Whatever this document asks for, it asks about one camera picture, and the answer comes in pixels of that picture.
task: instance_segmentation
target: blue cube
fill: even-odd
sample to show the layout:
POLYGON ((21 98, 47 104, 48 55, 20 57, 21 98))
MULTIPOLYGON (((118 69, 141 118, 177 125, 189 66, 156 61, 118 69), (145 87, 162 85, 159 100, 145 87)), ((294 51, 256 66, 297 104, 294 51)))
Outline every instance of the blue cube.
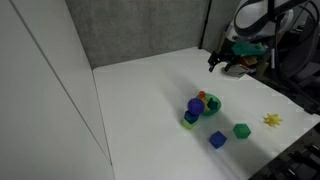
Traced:
POLYGON ((220 131, 217 131, 211 135, 209 141, 214 148, 218 149, 227 141, 227 138, 220 131))
POLYGON ((188 121, 189 124, 193 124, 199 119, 199 116, 193 115, 190 111, 186 111, 184 113, 184 119, 188 121))

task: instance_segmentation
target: white tabletop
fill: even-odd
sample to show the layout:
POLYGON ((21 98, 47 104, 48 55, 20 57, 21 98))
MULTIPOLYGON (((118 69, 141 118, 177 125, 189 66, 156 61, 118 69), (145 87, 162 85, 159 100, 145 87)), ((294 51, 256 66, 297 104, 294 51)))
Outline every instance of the white tabletop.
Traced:
POLYGON ((249 76, 208 71, 209 53, 185 49, 94 70, 116 180, 247 179, 318 122, 287 97, 249 76), (216 95, 221 110, 194 129, 181 121, 198 91, 216 95), (263 123, 278 113, 280 126, 263 123), (232 128, 247 123, 248 139, 232 128), (217 130, 227 142, 208 142, 217 130))

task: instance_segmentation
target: yellow star toy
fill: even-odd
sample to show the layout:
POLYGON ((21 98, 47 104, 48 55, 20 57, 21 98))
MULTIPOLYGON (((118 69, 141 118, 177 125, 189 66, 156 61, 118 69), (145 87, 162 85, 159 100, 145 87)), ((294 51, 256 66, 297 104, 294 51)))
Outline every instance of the yellow star toy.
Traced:
POLYGON ((280 125, 282 119, 278 117, 278 114, 267 114, 268 118, 265 119, 264 123, 269 124, 271 127, 275 127, 275 125, 280 125))

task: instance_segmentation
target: purple ball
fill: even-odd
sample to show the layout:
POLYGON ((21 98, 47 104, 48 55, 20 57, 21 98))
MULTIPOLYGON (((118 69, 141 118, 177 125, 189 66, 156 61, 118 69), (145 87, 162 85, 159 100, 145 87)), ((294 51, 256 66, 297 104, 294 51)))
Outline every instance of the purple ball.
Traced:
POLYGON ((191 99, 188 102, 188 110, 191 114, 198 116, 204 111, 204 104, 198 98, 191 99))

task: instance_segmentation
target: white wall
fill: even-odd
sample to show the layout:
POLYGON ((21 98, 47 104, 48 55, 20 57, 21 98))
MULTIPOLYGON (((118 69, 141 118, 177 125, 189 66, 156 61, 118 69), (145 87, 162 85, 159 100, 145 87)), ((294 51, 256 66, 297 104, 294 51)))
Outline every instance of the white wall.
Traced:
POLYGON ((113 180, 112 167, 8 0, 0 1, 0 179, 113 180))
POLYGON ((106 156, 92 70, 64 0, 12 0, 106 156))

